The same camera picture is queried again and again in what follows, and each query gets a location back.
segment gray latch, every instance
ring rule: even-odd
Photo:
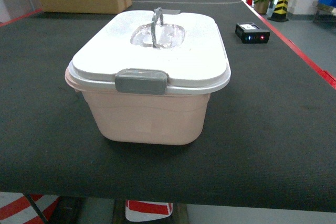
[[[115,77],[119,92],[133,94],[165,94],[168,76],[155,70],[124,69]]]

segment black electronic device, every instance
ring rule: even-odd
[[[260,44],[268,42],[270,31],[260,29],[254,23],[237,23],[236,35],[245,44]]]

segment yellow and black striped post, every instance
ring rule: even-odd
[[[288,21],[288,19],[286,18],[287,5],[288,5],[288,0],[278,0],[278,3],[274,9],[272,16],[268,17],[268,19],[276,21],[276,22]]]

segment gray handle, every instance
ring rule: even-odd
[[[163,95],[168,76],[155,70],[124,69],[116,74],[114,81],[116,90],[122,93]]]
[[[156,43],[156,23],[158,22],[157,20],[160,17],[160,24],[163,26],[163,13],[162,13],[162,8],[158,7],[157,9],[154,10],[153,18],[152,18],[152,24],[151,24],[151,34],[152,34],[152,42],[153,42],[153,47],[158,47]]]

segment white object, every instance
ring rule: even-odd
[[[241,24],[241,27],[244,28],[245,30],[257,30],[257,27],[254,27],[251,24]]]
[[[169,217],[172,212],[171,203],[127,200],[125,206],[125,216],[133,222],[163,219]]]
[[[143,10],[117,15],[76,53],[66,81],[82,91],[105,137],[123,142],[187,144],[202,131],[210,93],[230,80],[224,44],[212,18],[191,13],[164,15],[164,23],[184,28],[181,45],[161,49],[131,44],[134,31],[149,23],[152,16],[153,12]],[[115,76],[124,69],[166,73],[165,94],[118,92]]]

